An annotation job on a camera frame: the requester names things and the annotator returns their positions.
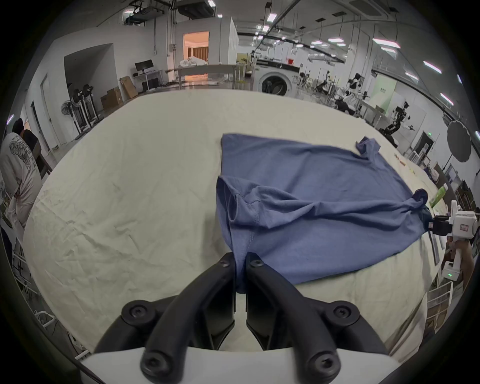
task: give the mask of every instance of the human hand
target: human hand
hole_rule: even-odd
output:
[[[452,248],[454,250],[460,249],[462,251],[462,258],[472,255],[472,247],[470,245],[470,241],[468,240],[460,239],[460,240],[454,241],[452,242]]]

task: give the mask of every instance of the screw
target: screw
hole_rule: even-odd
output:
[[[322,368],[328,369],[331,368],[333,365],[333,360],[329,358],[321,358],[319,357],[317,360],[317,364],[319,364]]]
[[[162,352],[147,352],[142,360],[142,371],[150,376],[166,376],[170,365]]]
[[[252,260],[250,261],[250,265],[252,267],[261,267],[263,265],[263,261],[262,260]]]
[[[347,307],[336,307],[333,311],[336,317],[340,319],[345,319],[350,316],[350,309]]]
[[[130,315],[132,315],[132,317],[134,318],[143,317],[145,316],[146,313],[147,313],[146,308],[141,305],[136,305],[130,310]]]
[[[311,372],[315,375],[321,375],[323,378],[335,377],[340,370],[340,362],[331,353],[324,353],[313,359]]]

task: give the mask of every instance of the blue t-shirt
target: blue t-shirt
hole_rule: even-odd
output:
[[[366,137],[360,155],[326,145],[240,134],[222,138],[217,212],[237,262],[247,252],[293,284],[351,272],[403,251],[431,218]]]

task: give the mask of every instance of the desk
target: desk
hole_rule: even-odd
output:
[[[160,80],[161,80],[161,82],[162,82],[162,84],[163,84],[163,83],[164,83],[164,81],[163,81],[163,76],[162,76],[161,71],[159,71],[159,70],[149,71],[149,72],[145,72],[145,73],[139,73],[138,76],[135,76],[135,77],[134,77],[134,79],[138,79],[139,77],[145,76],[145,81],[146,81],[146,83],[147,83],[147,91],[149,91],[149,90],[150,90],[150,87],[148,86],[148,75],[150,75],[150,74],[155,74],[155,73],[158,73],[158,75],[159,75],[159,77],[160,77]]]
[[[229,89],[136,97],[65,155],[25,227],[24,253],[40,293],[87,349],[95,348],[125,303],[178,294],[228,251],[216,219],[220,140],[228,132],[355,153],[355,142],[368,136],[412,191],[427,188],[430,198],[437,192],[420,168],[400,163],[378,131],[333,108]],[[297,288],[306,297],[357,305],[385,342],[427,292],[437,273],[433,263],[425,233],[378,264]],[[235,328],[222,350],[260,349],[240,319],[244,303],[237,295]]]
[[[181,78],[183,76],[203,75],[207,73],[232,74],[233,75],[232,89],[235,89],[235,80],[236,80],[236,73],[237,73],[236,64],[195,65],[192,67],[178,67],[178,68],[175,68],[174,71],[177,71],[179,75],[179,89],[182,88]]]
[[[377,118],[378,115],[381,115],[382,113],[379,110],[377,110],[375,107],[372,107],[370,104],[366,103],[364,100],[360,100],[360,110],[361,110],[361,107],[366,108],[365,113],[362,116],[362,119],[364,119],[364,120],[365,120],[365,115],[366,115],[368,110],[371,110],[375,113],[375,115],[373,116],[373,119],[372,119],[372,123],[371,124],[369,123],[372,127],[375,127],[375,119]]]

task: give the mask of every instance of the t-shirt sleeve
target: t-shirt sleeve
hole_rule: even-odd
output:
[[[15,195],[18,190],[19,184],[13,172],[12,163],[10,159],[5,157],[0,157],[0,172],[5,182],[5,190],[10,196]]]

